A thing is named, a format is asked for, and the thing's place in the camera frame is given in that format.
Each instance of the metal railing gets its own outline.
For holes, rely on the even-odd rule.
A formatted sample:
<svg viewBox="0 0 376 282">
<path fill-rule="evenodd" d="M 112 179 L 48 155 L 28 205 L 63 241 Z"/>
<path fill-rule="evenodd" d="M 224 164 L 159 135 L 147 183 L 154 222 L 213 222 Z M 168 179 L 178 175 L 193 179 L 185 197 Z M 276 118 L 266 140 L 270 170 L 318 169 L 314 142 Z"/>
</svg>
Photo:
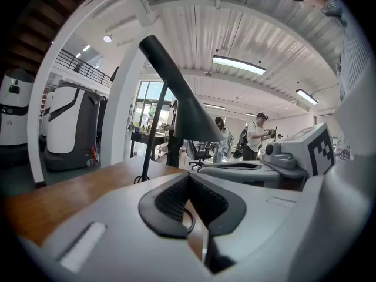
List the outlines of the metal railing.
<svg viewBox="0 0 376 282">
<path fill-rule="evenodd" d="M 109 88 L 112 87 L 110 76 L 95 69 L 88 63 L 85 63 L 84 61 L 76 58 L 73 54 L 69 53 L 68 51 L 61 49 L 58 57 L 55 59 L 55 62 L 70 70 L 73 70 L 76 73 L 82 74 L 83 76 L 91 80 L 94 80 L 95 82 L 98 82 L 103 86 L 107 86 Z"/>
</svg>

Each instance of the ceiling light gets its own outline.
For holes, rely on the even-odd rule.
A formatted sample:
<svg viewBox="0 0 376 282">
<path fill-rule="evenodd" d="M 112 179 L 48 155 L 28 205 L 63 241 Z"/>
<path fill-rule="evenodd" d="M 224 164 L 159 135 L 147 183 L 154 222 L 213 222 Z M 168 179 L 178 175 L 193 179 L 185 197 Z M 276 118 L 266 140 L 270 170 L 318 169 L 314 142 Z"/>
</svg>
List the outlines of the ceiling light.
<svg viewBox="0 0 376 282">
<path fill-rule="evenodd" d="M 103 37 L 103 40 L 106 42 L 106 43 L 111 43 L 112 41 L 112 37 L 110 35 L 105 35 Z"/>
<path fill-rule="evenodd" d="M 262 75 L 266 72 L 265 68 L 253 65 L 251 63 L 243 62 L 238 59 L 226 58 L 219 55 L 213 55 L 213 63 L 239 68 L 259 75 Z"/>
<path fill-rule="evenodd" d="M 221 109 L 221 110 L 225 110 L 226 108 L 224 106 L 216 106 L 216 105 L 210 105 L 208 103 L 204 103 L 205 106 L 208 106 L 210 108 L 217 108 L 217 109 Z"/>
<path fill-rule="evenodd" d="M 309 95 L 306 91 L 304 91 L 302 89 L 296 90 L 296 94 L 299 94 L 301 97 L 308 100 L 313 105 L 318 104 L 318 101 L 316 99 L 314 99 L 311 95 Z"/>
</svg>

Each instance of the wooden table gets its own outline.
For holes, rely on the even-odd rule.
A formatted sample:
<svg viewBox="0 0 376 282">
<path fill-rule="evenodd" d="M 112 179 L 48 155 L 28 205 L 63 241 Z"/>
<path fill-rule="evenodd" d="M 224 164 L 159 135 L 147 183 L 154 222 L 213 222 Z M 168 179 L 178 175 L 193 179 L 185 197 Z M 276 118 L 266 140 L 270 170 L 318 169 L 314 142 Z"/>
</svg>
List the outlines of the wooden table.
<svg viewBox="0 0 376 282">
<path fill-rule="evenodd" d="M 147 145 L 147 141 L 149 141 L 149 133 L 135 133 L 132 132 L 132 135 L 130 137 L 132 140 L 132 143 L 130 145 L 130 157 L 133 157 L 133 147 L 135 146 L 135 142 L 140 142 Z M 153 147 L 152 147 L 152 153 L 150 159 L 152 161 L 155 160 L 155 147 L 157 145 L 161 145 L 167 142 L 167 137 L 164 135 L 155 135 L 154 141 L 153 141 Z"/>
<path fill-rule="evenodd" d="M 142 173 L 142 166 L 143 157 L 134 157 L 52 186 L 7 197 L 2 204 L 4 215 L 16 234 L 41 245 L 59 224 L 96 199 L 111 190 L 133 185 L 135 177 Z M 148 176 L 154 179 L 180 172 L 183 170 L 150 162 Z M 196 225 L 189 234 L 188 242 L 198 258 L 202 259 L 203 223 L 189 201 L 186 207 L 196 218 Z"/>
</svg>

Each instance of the striped shirt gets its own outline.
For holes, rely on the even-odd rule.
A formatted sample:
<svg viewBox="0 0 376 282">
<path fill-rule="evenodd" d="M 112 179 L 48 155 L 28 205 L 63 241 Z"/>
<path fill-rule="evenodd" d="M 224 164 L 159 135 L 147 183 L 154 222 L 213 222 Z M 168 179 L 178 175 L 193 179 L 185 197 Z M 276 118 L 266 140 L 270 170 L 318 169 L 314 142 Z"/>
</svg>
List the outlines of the striped shirt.
<svg viewBox="0 0 376 282">
<path fill-rule="evenodd" d="M 343 47 L 337 62 L 337 78 L 340 81 L 340 101 L 358 82 L 365 65 L 372 56 L 372 50 L 355 18 L 341 0 L 328 0 L 322 13 L 342 27 Z M 336 148 L 336 161 L 348 160 L 351 150 L 341 133 Z"/>
</svg>

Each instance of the office chair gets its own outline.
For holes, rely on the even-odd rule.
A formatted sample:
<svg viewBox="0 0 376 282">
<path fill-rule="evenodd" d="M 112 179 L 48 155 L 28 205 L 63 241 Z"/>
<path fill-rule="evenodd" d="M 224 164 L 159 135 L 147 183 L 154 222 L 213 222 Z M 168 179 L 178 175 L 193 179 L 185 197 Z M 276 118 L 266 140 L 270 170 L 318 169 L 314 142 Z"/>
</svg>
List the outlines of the office chair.
<svg viewBox="0 0 376 282">
<path fill-rule="evenodd" d="M 201 166 L 205 159 L 210 159 L 211 155 L 208 153 L 210 149 L 210 142 L 207 142 L 205 146 L 203 147 L 204 150 L 200 151 L 201 144 L 199 144 L 199 149 L 197 150 L 193 141 L 188 140 L 187 141 L 187 155 L 189 158 L 191 158 L 193 161 L 189 162 L 189 165 L 194 164 L 191 169 L 193 170 L 196 166 Z"/>
</svg>

